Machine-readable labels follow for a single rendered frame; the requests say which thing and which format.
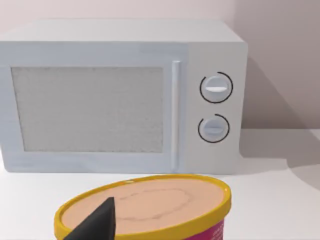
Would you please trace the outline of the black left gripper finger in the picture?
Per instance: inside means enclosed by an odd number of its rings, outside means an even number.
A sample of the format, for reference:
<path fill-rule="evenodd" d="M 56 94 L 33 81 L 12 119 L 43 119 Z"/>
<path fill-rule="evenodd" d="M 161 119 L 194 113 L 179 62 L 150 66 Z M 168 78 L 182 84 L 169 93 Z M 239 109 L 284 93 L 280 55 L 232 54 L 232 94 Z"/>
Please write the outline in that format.
<path fill-rule="evenodd" d="M 115 199 L 108 197 L 63 240 L 115 240 L 115 235 Z"/>

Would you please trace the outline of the yellow rimmed tub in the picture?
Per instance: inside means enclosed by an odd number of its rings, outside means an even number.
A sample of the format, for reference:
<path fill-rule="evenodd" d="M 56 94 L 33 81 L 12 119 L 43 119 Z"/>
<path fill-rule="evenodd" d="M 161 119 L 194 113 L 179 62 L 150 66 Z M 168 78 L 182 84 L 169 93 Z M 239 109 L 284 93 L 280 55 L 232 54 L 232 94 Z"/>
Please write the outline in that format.
<path fill-rule="evenodd" d="M 114 240 L 224 240 L 232 191 L 223 181 L 197 174 L 162 174 L 118 181 L 64 203 L 54 216 L 64 238 L 107 198 L 115 201 Z"/>

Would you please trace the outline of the microwave door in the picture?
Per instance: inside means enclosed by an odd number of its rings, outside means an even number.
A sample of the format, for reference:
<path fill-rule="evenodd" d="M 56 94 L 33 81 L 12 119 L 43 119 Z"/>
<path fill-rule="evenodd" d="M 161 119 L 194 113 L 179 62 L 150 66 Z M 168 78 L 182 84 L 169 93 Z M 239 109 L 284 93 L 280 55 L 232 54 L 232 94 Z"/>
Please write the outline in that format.
<path fill-rule="evenodd" d="M 172 173 L 172 62 L 185 45 L 1 42 L 0 148 L 17 173 Z"/>

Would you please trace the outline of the pale microwave oven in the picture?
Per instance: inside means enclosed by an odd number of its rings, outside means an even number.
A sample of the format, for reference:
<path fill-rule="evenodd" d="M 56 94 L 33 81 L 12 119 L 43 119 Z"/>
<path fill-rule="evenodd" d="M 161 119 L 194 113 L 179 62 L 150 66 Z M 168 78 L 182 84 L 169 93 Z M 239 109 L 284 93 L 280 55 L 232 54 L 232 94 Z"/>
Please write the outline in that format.
<path fill-rule="evenodd" d="M 248 45 L 214 19 L 42 19 L 0 35 L 0 43 L 162 43 L 187 48 L 180 92 L 178 171 L 231 174 L 240 155 Z M 206 78 L 229 80 L 228 96 L 211 102 L 202 93 Z M 227 123 L 219 141 L 207 141 L 200 125 L 215 117 Z"/>

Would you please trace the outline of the microwave knob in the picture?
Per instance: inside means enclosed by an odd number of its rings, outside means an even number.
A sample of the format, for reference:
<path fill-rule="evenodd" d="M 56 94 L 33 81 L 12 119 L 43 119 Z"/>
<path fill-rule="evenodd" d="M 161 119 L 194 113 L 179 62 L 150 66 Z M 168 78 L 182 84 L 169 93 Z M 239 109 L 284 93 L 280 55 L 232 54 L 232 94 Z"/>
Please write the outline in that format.
<path fill-rule="evenodd" d="M 220 117 L 215 117 L 211 119 L 205 119 L 200 124 L 201 136 L 209 141 L 216 142 L 223 139 L 228 132 L 228 124 L 226 121 Z"/>
<path fill-rule="evenodd" d="M 210 102 L 220 102 L 229 95 L 230 83 L 223 75 L 211 76 L 203 81 L 201 91 Z"/>

